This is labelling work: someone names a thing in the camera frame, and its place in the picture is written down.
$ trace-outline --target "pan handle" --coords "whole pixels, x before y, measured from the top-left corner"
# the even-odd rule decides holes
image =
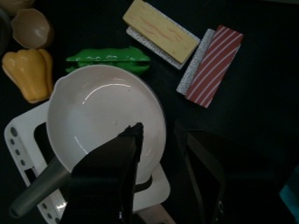
[[[28,185],[23,193],[15,199],[10,207],[11,216],[15,218],[23,217],[44,198],[68,183],[70,179],[71,173],[63,166],[60,160],[55,157],[36,180]]]

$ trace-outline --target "toy food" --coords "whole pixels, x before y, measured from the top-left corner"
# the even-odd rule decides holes
[[[120,67],[134,74],[142,74],[150,68],[150,58],[132,46],[122,49],[84,49],[68,57],[67,61],[72,64],[67,68],[68,73],[79,67],[96,64]]]
[[[34,2],[35,0],[0,0],[0,8],[14,17],[20,9],[32,8]]]
[[[36,9],[23,9],[12,20],[14,39],[24,48],[46,48],[54,40],[54,28]]]
[[[199,40],[143,0],[135,0],[123,16],[126,23],[180,63],[192,54]]]
[[[3,69],[30,103],[50,98],[52,94],[52,56],[44,49],[7,52],[3,57]]]

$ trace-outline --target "toy bell pepper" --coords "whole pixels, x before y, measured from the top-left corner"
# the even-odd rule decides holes
[[[30,103],[50,98],[52,94],[52,56],[44,49],[8,52],[3,57],[3,69]]]
[[[142,74],[150,68],[150,58],[132,46],[123,49],[84,49],[67,61],[74,64],[67,68],[68,73],[79,67],[96,64],[120,67],[134,74]]]

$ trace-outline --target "toy sandwich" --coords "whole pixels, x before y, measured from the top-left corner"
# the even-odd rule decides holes
[[[200,43],[199,38],[143,0],[134,1],[123,19],[128,24],[127,34],[182,69]]]

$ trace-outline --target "black surface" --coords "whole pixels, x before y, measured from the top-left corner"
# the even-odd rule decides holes
[[[48,17],[56,31],[48,48],[55,63],[54,80],[66,75],[66,58],[83,48],[131,45],[151,57],[151,69],[143,80],[162,102],[168,131],[162,163],[172,192],[163,205],[176,223],[199,223],[192,187],[174,137],[174,122],[184,120],[250,146],[266,156],[279,184],[285,183],[299,162],[299,7],[254,0],[148,1],[199,38],[218,25],[245,34],[238,55],[206,109],[175,91],[186,67],[176,70],[126,34],[122,17],[131,3],[126,0],[36,1],[35,7]],[[22,47],[11,40],[7,50],[19,49]],[[4,131],[11,120],[38,104],[24,100],[3,71],[0,85],[0,130]],[[24,182],[3,136],[0,144],[0,223],[46,223],[38,209],[20,220],[10,217],[8,207],[24,189]]]

